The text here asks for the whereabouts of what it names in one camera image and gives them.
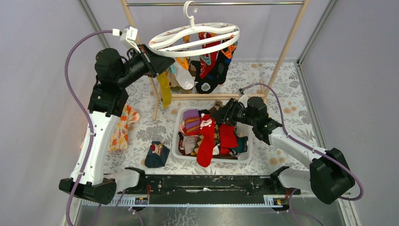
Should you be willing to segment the red santa sock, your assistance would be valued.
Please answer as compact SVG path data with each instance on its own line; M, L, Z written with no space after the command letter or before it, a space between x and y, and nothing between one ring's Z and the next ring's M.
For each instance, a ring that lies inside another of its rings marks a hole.
M197 163L206 168L211 164L214 149L215 120L210 114L201 114L200 135L203 136L197 153Z

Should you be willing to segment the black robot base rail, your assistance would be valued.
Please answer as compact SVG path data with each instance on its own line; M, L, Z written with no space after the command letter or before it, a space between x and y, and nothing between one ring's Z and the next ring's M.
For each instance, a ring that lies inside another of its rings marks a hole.
M292 193L276 177L248 175L146 175L142 186L131 187L126 194L170 194L172 192L238 191L249 195Z

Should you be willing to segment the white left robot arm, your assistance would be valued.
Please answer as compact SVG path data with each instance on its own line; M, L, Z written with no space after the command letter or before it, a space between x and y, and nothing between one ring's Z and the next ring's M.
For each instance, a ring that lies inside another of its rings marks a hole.
M113 48L106 48L96 55L96 83L88 107L88 128L78 161L68 178L61 179L59 190L77 198L109 204L116 193L126 188L139 194L145 190L144 171L126 168L105 175L104 163L111 138L119 123L128 99L126 88L141 77L159 76L175 60L153 53L146 45L125 58Z

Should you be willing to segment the white round clip hanger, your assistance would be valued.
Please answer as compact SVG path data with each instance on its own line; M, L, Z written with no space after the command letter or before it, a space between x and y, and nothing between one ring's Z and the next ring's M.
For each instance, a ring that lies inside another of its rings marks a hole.
M189 12L189 6L194 1L184 3L183 13L189 19L189 25L163 32L152 38L149 48L165 57L191 57L218 52L235 44L240 37L238 26L229 23L195 23L194 8Z

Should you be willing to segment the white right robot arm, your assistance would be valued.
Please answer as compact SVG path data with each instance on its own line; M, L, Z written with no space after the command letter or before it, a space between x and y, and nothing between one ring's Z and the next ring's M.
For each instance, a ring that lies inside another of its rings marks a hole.
M267 106L260 97L232 98L211 117L226 125L241 123L251 126L258 140L286 152L306 167L306 170L288 167L278 171L270 180L270 188L276 194L297 188L313 193L325 204L331 204L355 186L355 177L350 174L340 150L313 147L290 135L281 123L269 117Z

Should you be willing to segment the yellow sock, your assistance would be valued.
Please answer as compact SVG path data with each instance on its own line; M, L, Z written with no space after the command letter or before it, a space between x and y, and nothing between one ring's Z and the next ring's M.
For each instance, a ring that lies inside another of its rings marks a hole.
M168 78L168 70L164 71L157 77L157 81L160 85L160 91L161 91L161 98L162 98L162 104L163 108L168 108L172 102L172 93L170 90L170 80Z

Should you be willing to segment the navy blue sock bundle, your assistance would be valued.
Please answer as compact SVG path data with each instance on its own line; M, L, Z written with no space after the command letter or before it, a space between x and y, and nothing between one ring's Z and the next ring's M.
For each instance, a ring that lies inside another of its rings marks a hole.
M144 165L148 168L164 167L167 163L170 149L162 142L152 141Z

